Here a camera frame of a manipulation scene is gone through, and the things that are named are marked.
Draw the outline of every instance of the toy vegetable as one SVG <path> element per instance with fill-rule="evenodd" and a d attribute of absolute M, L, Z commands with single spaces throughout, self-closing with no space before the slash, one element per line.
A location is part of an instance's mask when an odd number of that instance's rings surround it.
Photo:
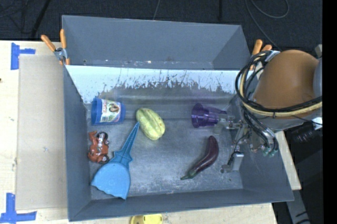
<path fill-rule="evenodd" d="M 195 177 L 198 173 L 211 166 L 216 161 L 218 154 L 219 145 L 217 140 L 214 136 L 209 136 L 205 156 L 199 160 L 185 176 L 181 177 L 180 179 L 184 180 Z"/>
<path fill-rule="evenodd" d="M 140 123 L 140 128 L 145 136 L 151 140 L 158 140 L 165 132 L 163 119 L 151 109 L 138 109 L 136 119 Z"/>

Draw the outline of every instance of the cardboard sheet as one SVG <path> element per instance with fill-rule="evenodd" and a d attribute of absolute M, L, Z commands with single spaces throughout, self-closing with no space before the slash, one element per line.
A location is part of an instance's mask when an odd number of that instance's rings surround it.
<path fill-rule="evenodd" d="M 66 208 L 62 66 L 20 56 L 16 209 Z"/>

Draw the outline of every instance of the blue spatula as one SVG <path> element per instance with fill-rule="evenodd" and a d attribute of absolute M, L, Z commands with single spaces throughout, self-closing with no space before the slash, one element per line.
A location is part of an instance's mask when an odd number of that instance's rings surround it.
<path fill-rule="evenodd" d="M 123 147 L 114 152 L 114 158 L 102 166 L 95 174 L 91 185 L 115 197 L 126 199 L 130 189 L 130 171 L 128 164 L 132 161 L 130 151 L 139 129 L 139 122 L 127 137 Z"/>

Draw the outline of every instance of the blue tape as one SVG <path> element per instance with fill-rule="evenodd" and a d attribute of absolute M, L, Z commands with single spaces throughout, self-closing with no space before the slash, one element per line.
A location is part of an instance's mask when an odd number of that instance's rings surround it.
<path fill-rule="evenodd" d="M 12 54 L 11 54 L 11 70 L 18 70 L 19 68 L 19 55 L 20 54 L 35 54 L 35 49 L 22 49 L 20 46 L 12 42 Z"/>
<path fill-rule="evenodd" d="M 16 224 L 17 221 L 32 221 L 36 218 L 36 213 L 16 213 L 15 211 L 15 195 L 12 193 L 6 194 L 6 212 L 1 213 L 0 223 Z"/>

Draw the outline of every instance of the orange handle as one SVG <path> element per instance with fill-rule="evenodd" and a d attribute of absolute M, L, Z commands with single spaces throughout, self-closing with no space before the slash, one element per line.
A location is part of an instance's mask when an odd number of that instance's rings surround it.
<path fill-rule="evenodd" d="M 62 48 L 63 49 L 67 48 L 67 42 L 65 40 L 64 29 L 60 30 L 60 40 L 61 40 Z"/>
<path fill-rule="evenodd" d="M 262 44 L 263 44 L 263 41 L 262 40 L 256 40 L 255 41 L 255 45 L 254 45 L 254 48 L 253 48 L 253 52 L 252 52 L 252 55 L 255 55 L 257 53 L 260 52 L 261 48 L 262 48 Z M 253 70 L 254 69 L 254 66 L 251 65 L 250 69 L 249 70 Z"/>
<path fill-rule="evenodd" d="M 264 52 L 264 51 L 270 51 L 272 48 L 273 48 L 272 45 L 267 44 L 265 47 L 263 47 L 263 49 L 261 50 L 261 52 Z"/>
<path fill-rule="evenodd" d="M 51 42 L 51 40 L 49 39 L 49 37 L 47 37 L 46 35 L 41 35 L 41 39 L 42 41 L 47 44 L 48 48 L 51 49 L 52 52 L 55 52 L 56 47 L 55 45 Z"/>

